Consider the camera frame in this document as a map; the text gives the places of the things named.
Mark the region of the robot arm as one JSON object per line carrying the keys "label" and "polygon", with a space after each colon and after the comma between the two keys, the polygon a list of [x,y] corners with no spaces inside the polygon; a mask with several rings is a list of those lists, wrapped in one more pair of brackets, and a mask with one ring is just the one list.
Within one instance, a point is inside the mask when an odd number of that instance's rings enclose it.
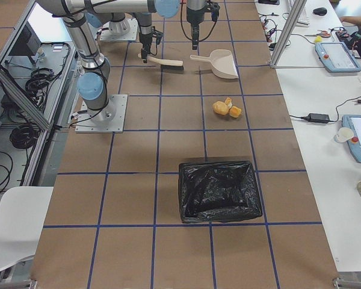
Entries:
{"label": "robot arm", "polygon": [[[220,5],[214,1],[205,1],[205,0],[190,0],[187,1],[186,7],[186,17],[187,22],[191,25],[191,37],[188,37],[183,26],[183,7],[184,4],[181,3],[181,12],[180,12],[180,25],[184,36],[192,42],[192,50],[197,50],[199,43],[207,40],[212,34],[220,14]],[[213,26],[210,29],[208,35],[200,39],[200,24],[205,19],[205,13],[211,14],[211,20],[213,21]]]}
{"label": "robot arm", "polygon": [[87,106],[88,119],[101,124],[114,118],[116,108],[107,92],[110,63],[90,28],[107,23],[112,30],[118,23],[126,23],[127,14],[132,15],[138,22],[140,57],[146,63],[152,55],[152,42],[160,42],[162,38],[152,25],[152,14],[171,18],[179,10],[179,1],[39,1],[38,4],[63,20],[84,69],[77,83],[78,92]]}

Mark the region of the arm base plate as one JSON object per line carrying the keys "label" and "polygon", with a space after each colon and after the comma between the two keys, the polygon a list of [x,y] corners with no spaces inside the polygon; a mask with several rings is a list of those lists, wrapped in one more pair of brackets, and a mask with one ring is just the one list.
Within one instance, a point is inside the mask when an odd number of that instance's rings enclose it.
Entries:
{"label": "arm base plate", "polygon": [[75,132],[77,133],[122,133],[125,123],[127,95],[109,95],[108,105],[95,116],[96,112],[87,109],[82,101],[81,109],[86,113],[78,116]]}
{"label": "arm base plate", "polygon": [[120,22],[108,22],[100,31],[100,41],[127,42],[136,41],[138,23],[134,18],[125,18]]}

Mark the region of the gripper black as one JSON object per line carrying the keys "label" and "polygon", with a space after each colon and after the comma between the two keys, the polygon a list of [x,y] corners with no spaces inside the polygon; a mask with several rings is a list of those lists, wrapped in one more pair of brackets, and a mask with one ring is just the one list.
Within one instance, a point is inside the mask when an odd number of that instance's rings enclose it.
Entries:
{"label": "gripper black", "polygon": [[192,50],[197,50],[199,44],[199,25],[204,21],[205,9],[192,10],[187,8],[187,22],[191,25]]}
{"label": "gripper black", "polygon": [[150,13],[137,13],[137,22],[139,27],[139,41],[142,44],[141,59],[143,63],[147,63],[147,56],[152,55],[151,45],[153,38],[158,46],[162,40],[163,32],[158,31],[152,26],[152,15]]}

